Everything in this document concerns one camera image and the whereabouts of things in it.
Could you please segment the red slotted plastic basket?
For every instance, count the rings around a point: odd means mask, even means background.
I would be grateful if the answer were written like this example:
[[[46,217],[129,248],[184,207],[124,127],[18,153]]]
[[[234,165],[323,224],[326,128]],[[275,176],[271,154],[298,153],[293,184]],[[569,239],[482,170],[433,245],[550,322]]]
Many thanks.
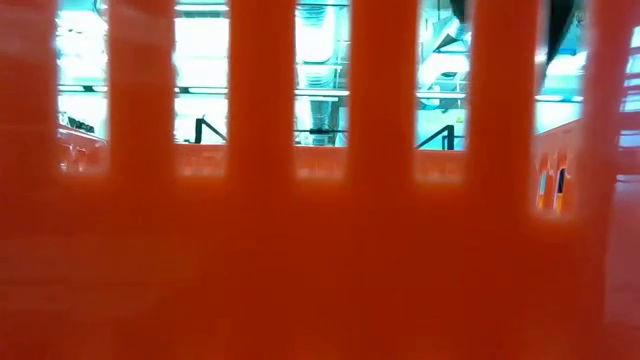
[[[640,0],[590,0],[582,117],[545,156],[539,0],[471,7],[458,154],[414,145],[417,0],[352,0],[335,150],[293,141],[294,0],[230,0],[220,175],[181,171],[175,0],[109,4],[107,165],[62,170],[56,10],[0,0],[0,360],[640,360]]]

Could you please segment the long ceiling light strip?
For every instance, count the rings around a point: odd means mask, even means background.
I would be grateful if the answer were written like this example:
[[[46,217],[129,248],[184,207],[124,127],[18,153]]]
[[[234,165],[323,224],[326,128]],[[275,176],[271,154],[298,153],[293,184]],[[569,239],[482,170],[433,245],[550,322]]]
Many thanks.
[[[58,85],[61,93],[106,93],[107,86],[104,85]],[[218,87],[175,87],[175,94],[180,95],[227,95],[227,88]],[[310,97],[347,97],[350,92],[341,89],[295,89],[296,96]],[[418,91],[416,97],[419,99],[464,99],[467,94],[460,92],[436,92]],[[536,95],[535,99],[540,102],[583,102],[584,97],[578,95]]]

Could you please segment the silver spiral ventilation duct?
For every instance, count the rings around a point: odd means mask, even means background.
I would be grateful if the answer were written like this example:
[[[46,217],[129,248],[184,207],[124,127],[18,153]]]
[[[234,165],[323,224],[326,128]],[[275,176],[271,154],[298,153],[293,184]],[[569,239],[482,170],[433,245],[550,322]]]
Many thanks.
[[[450,0],[420,0],[417,89],[454,92],[456,77],[470,69],[470,26],[466,10],[454,10]]]
[[[302,0],[295,9],[296,89],[347,89],[350,50],[348,0]],[[347,130],[347,97],[295,95],[295,129]],[[307,147],[344,147],[346,135],[295,134]]]

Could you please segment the black metal wooden board shelf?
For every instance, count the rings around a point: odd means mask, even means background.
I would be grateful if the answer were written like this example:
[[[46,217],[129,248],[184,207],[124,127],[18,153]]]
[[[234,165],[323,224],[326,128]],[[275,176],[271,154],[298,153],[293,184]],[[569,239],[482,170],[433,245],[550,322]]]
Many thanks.
[[[220,132],[215,126],[209,123],[204,117],[199,117],[195,120],[194,126],[194,139],[187,140],[187,143],[191,144],[202,144],[203,143],[203,133],[204,129],[208,129],[213,132],[223,143],[228,141],[228,138],[225,134]],[[455,142],[457,139],[463,139],[462,135],[455,134],[455,127],[453,125],[445,125],[439,130],[435,131],[428,137],[419,141],[416,145],[417,150],[424,149],[428,144],[435,141],[436,139],[440,139],[440,149],[442,151],[454,151],[455,150]]]

